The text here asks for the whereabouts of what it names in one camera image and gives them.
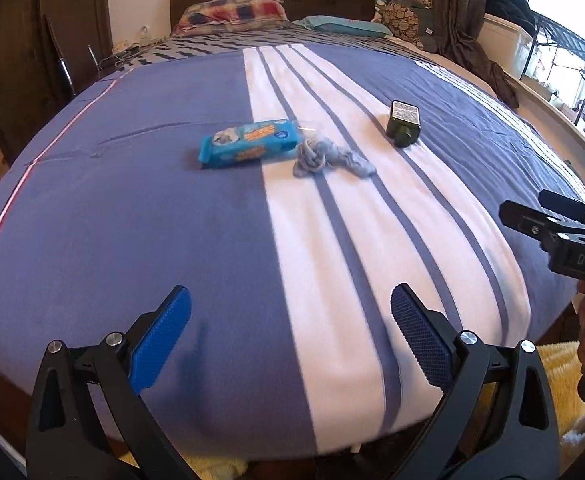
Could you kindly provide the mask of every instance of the white storage box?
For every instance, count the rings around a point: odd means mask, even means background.
[[[477,41],[485,50],[488,59],[496,61],[514,78],[521,78],[532,46],[532,37],[523,28],[486,14]],[[528,75],[534,74],[538,60],[539,53],[536,52],[530,60]]]

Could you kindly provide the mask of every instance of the metal screw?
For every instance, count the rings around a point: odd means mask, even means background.
[[[461,332],[461,340],[466,345],[474,345],[477,342],[477,335],[473,332]]]
[[[50,341],[48,343],[48,352],[51,354],[56,354],[59,350],[61,350],[61,341],[55,339],[54,341]]]
[[[124,336],[119,332],[112,332],[106,336],[106,344],[108,346],[117,346],[124,340]]]
[[[523,349],[524,352],[527,352],[528,354],[532,354],[535,351],[534,343],[528,340],[521,342],[521,348]]]

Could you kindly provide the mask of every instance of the striped blanket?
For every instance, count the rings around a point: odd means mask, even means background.
[[[394,99],[421,112],[405,150],[383,135]],[[281,118],[378,174],[199,167],[205,136]],[[282,458],[375,439],[441,395],[391,319],[398,283],[491,344],[538,338],[568,304],[573,280],[498,220],[541,189],[585,198],[525,122],[421,60],[297,42],[115,73],[0,182],[0,372],[31,391],[48,341],[126,330],[178,283],[192,319],[143,394],[178,450]]]

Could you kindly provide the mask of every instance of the blue wet wipes package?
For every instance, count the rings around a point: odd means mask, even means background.
[[[266,158],[290,152],[301,142],[293,121],[263,121],[228,128],[202,141],[199,162],[204,168],[222,168],[252,158]]]

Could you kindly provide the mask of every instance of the curtain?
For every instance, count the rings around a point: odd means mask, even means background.
[[[486,81],[513,109],[519,100],[503,69],[490,61],[477,37],[483,27],[485,0],[433,0],[437,52]]]

